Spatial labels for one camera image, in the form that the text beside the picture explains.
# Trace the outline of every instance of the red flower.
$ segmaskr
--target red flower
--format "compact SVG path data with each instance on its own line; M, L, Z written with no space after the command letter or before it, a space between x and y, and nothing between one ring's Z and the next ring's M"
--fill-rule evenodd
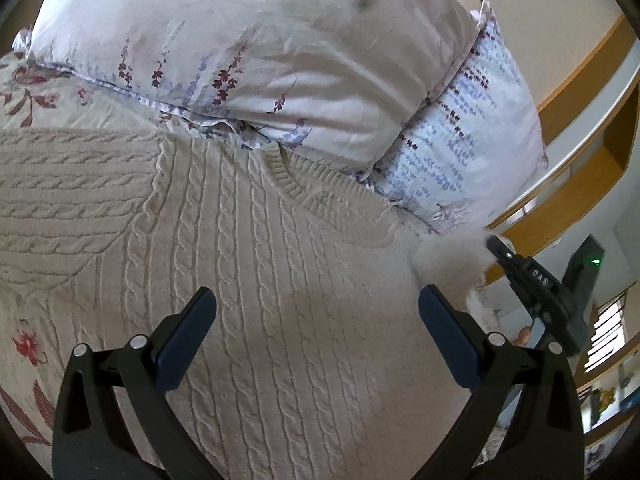
M27 357L33 366L38 366L38 364L43 362L38 353L38 342L36 341L35 334L32 335L23 330L18 336L18 339L12 337L12 341L18 353Z

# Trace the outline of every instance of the bed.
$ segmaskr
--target bed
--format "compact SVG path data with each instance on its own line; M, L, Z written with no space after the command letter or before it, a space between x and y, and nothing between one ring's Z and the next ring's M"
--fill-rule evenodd
M419 243L417 234L437 245L433 236L487 225L508 206L536 166L544 164L535 106L530 96L527 99L526 84L504 46L488 2L484 1L474 20L478 36L444 91L420 104L382 158L366 171L343 170L342 174L303 156L308 128L304 122L296 123L276 144L255 121L228 116L201 121L180 108L159 105L135 92L114 91L105 80L61 66L45 66L29 56L31 31L18 34L15 49L0 58L0 156L5 163L0 184L3 283L8 283L9 274L14 276L14 267L22 273L19 279L14 276L13 282L9 280L12 286L5 290L5 297L14 298L15 308L11 307L4 324L1 352L5 365L0 372L4 389L0 393L2 408L18 436L43 467L50 464L56 388L72 346L79 339L96 348L120 346L125 334L148 332L161 313L179 308L196 282L206 285L203 280L215 276L220 282L211 286L227 312L219 328L222 332L209 340L189 384L170 399L174 409L190 420L188 431L207 457L232 478L410 478L411 469L439 443L466 399L466 393L452 384L439 358L429 357L436 352L433 342L423 339L415 324L418 282L410 248ZM509 89L523 97L514 100ZM274 112L279 111L277 107L278 101ZM130 153L123 146L130 148ZM269 166L274 160L275 166ZM500 166L492 164L495 160ZM78 168L84 171L83 164L91 166L91 178L76 174ZM261 173L260 168L271 168L271 173ZM217 171L220 180L209 175L213 184L207 187L206 175ZM501 184L494 182L490 189L497 173L509 178ZM158 202L157 196L145 194L144 186L155 185L158 175L163 174L171 176L171 184L158 188L163 197ZM248 177L253 187L239 191L247 175L253 175ZM322 180L310 180L309 175ZM113 192L109 187L117 191L116 196L102 200L106 205L92 199L88 206L74 195L101 196ZM230 194L215 194L215 187ZM315 188L316 195L311 194ZM246 200L229 202L238 193ZM203 209L207 196L219 200L220 208ZM305 200L296 202L295 197L300 196ZM164 199L178 213L171 213ZM297 205L288 206L289 200ZM171 247L169 257L158 252L158 245L155 249L149 245L144 254L151 259L137 260L135 255L127 256L126 247L152 235L152 226L145 224L150 218L150 210L145 208L148 203L158 203L160 209L154 213L158 217L174 218L176 230L165 240ZM311 216L309 203L315 208ZM296 206L304 211L296 213ZM195 210L200 213L194 216ZM321 210L332 212L328 221L339 233L346 235L340 229L347 227L353 231L348 233L349 243L332 241L314 224ZM234 238L229 248L211 226L206 236L198 238L197 233L206 225L202 220L206 212L211 212L215 218L212 225L219 228L233 222L233 216L247 216L251 223L243 228L245 238ZM118 241L120 235L111 236L120 233L120 227L105 228L98 239L96 233L86 234L91 240L70 239L82 222L92 225L97 218L106 218L104 222L120 219L127 226L130 221L133 231L123 227L122 241ZM75 222L76 227L72 229L66 222ZM23 229L44 224L48 227L29 232L25 240ZM64 240L51 241L61 234ZM244 245L252 240L255 247ZM182 254L194 243L202 247L189 256ZM235 269L227 269L226 280L219 280L221 269L235 261L234 251L242 244L249 251L253 270L248 268L245 277L236 263ZM199 273L192 268L194 262L207 261L209 256L204 254L225 249L228 261L209 262ZM434 254L444 254L442 248L439 251ZM31 256L16 256L22 253ZM91 257L85 261L78 256L83 253ZM54 276L58 272L35 272L29 267L38 265L32 262L37 260L34 254L42 254L43 261L57 254L54 259L60 268L72 270L59 283ZM28 265L24 258L30 258ZM84 263L70 263L73 258ZM379 275L384 261L395 262L393 258L397 269L391 278L375 285L367 283L367 276ZM119 286L132 290L130 312L118 310L120 297L112 296L104 285L102 273L111 265L105 266L106 262L116 265L116 261L124 280ZM282 263L275 273L270 270L274 261ZM132 262L141 267L141 276ZM335 262L345 267L336 264L338 270L334 270ZM369 273L354 274L357 262L370 262L363 266ZM434 280L440 272L446 292L451 276L456 276L457 283L464 281L459 289L467 290L488 262L466 269L471 275L464 274L464 278L457 267L460 263L447 267L434 262L438 269ZM187 283L183 284L180 276ZM241 286L233 288L238 280ZM164 304L164 296L155 296L148 289L150 283L167 284L168 304ZM396 292L400 290L401 298ZM460 296L460 290L450 286L448 293ZM363 311L356 309L361 307L362 297L380 314L379 319L367 321ZM244 325L249 318L238 313L241 299L248 312L260 313L254 319L266 320L257 332L249 330ZM464 294L457 302L464 303ZM390 320L384 312L396 303L400 314ZM273 305L282 308L283 317L277 316ZM27 313L24 316L17 314L21 308ZM125 328L110 327L97 316L101 311L109 312ZM322 312L322 319L315 319L313 312ZM232 329L240 337L239 343L244 334L240 346L232 342L234 332L224 332ZM264 338L264 348L252 347L254 337L258 341ZM226 347L218 346L219 341ZM395 347L411 364L391 360L375 376L367 374L367 367L375 369L374 362L379 365L380 359L385 360L383 347ZM358 358L353 357L355 348L364 352ZM262 354L268 359L266 369L273 372L256 375L254 363L247 358ZM425 357L428 364L418 370L416 363ZM227 371L216 369L228 376L222 386L210 382L211 362L217 360L228 366ZM266 389L259 396L262 387ZM303 399L301 391L310 397ZM449 399L446 406L441 402L444 391ZM278 425L276 429L261 422L262 416L271 416L261 412L268 410L262 405L264 392L277 406L277 413L271 414L274 418L269 419ZM225 422L227 409L233 413ZM425 420L425 416L433 425L431 429L418 428L413 422ZM220 431L219 424L226 429ZM236 447L243 439L245 448ZM309 439L306 449L285 444L305 439ZM145 443L136 443L153 461ZM387 446L393 453L380 453Z

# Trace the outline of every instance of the beige cable-knit sweater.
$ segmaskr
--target beige cable-knit sweater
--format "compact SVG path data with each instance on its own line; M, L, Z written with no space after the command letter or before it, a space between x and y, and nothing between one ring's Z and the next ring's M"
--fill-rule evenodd
M418 243L386 200L279 148L0 132L0 404L49 468L73 346L150 333L204 285L218 318L168 400L225 478L409 479L468 398L418 316ZM421 278L462 304L481 269L444 247Z

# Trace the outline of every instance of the pillow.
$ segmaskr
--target pillow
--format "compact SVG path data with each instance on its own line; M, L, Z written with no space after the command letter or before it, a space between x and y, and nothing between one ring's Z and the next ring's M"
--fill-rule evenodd
M478 34L457 0L44 0L28 57L199 124L231 118L368 168Z
M546 163L540 118L490 4L447 89L419 110L366 181L444 233L490 224Z

